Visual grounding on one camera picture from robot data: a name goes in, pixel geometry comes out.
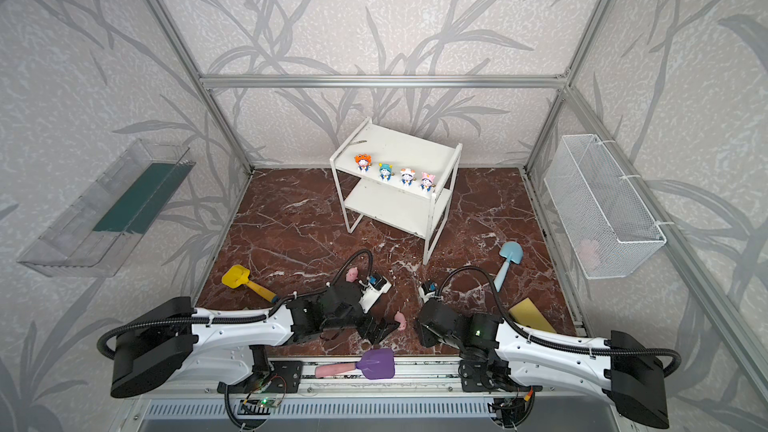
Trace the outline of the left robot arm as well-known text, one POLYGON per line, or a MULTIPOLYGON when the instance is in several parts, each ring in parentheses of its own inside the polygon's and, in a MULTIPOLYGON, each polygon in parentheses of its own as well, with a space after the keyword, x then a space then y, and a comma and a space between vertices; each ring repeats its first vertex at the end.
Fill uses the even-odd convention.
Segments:
POLYGON ((274 376, 266 349, 354 329, 372 345, 405 327, 405 318, 371 310, 391 287, 376 271, 360 279, 347 260, 322 289, 284 296, 268 309, 216 311, 172 298, 97 341, 113 362, 110 394, 130 398, 168 381, 214 381, 222 390, 252 390, 274 376))

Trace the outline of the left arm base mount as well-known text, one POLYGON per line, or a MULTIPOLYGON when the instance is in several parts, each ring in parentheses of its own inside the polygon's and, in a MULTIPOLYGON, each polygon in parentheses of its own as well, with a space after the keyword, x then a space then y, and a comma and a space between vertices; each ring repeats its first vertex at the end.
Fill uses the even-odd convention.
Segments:
POLYGON ((302 370, 303 362, 300 360, 256 362, 245 379, 234 385, 220 382, 216 391, 220 394, 223 394, 225 389, 228 389, 230 394, 294 394, 298 392, 302 370))

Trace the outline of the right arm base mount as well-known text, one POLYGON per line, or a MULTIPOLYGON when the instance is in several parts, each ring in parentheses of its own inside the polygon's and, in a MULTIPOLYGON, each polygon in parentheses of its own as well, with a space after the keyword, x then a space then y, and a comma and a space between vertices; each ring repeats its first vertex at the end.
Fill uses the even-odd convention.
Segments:
POLYGON ((522 392, 540 390, 539 386, 524 386, 510 376, 506 361, 469 361, 461 360, 458 368, 463 392, 522 392))

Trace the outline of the white hooded Doraemon figure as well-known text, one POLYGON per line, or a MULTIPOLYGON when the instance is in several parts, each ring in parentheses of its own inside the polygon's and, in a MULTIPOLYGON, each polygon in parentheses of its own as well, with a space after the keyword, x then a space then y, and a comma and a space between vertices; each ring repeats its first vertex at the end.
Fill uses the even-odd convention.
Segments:
POLYGON ((414 169, 406 167, 400 170, 400 181, 404 186, 411 186, 415 178, 414 169))

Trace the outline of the orange hooded Doraemon figure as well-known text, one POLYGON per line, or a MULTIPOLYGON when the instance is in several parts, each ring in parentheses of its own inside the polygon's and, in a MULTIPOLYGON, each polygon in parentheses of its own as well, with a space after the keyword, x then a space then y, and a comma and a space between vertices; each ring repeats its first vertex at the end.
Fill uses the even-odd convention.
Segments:
POLYGON ((360 172, 368 172, 372 164, 372 156, 369 154, 358 154, 354 161, 360 172))

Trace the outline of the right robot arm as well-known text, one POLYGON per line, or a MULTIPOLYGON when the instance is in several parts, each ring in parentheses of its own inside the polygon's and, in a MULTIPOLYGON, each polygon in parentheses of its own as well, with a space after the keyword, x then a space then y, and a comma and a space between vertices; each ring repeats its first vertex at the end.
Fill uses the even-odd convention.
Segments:
POLYGON ((554 387, 611 402, 620 415, 644 426, 668 428, 665 379, 681 365, 677 351, 647 348, 621 331, 580 338, 524 327, 506 312, 463 314, 443 299, 444 287, 433 281, 420 286, 419 341, 458 350, 463 391, 514 394, 491 406, 503 427, 519 425, 536 393, 554 387))

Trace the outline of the blue green Doraemon figure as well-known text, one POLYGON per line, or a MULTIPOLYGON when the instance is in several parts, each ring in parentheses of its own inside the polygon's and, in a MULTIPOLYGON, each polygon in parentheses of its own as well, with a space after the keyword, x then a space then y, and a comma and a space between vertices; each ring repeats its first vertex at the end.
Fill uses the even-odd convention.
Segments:
POLYGON ((382 181, 390 181, 393 174, 393 168, 390 164, 379 163, 379 177, 382 181))

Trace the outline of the pink hooded Doraemon figure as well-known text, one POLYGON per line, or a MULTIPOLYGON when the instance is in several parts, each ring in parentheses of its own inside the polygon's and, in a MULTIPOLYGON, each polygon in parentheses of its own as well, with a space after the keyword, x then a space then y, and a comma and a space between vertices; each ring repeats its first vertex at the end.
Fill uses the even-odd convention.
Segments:
POLYGON ((420 188, 425 193, 431 192, 435 187, 436 176, 427 172, 422 173, 420 188))

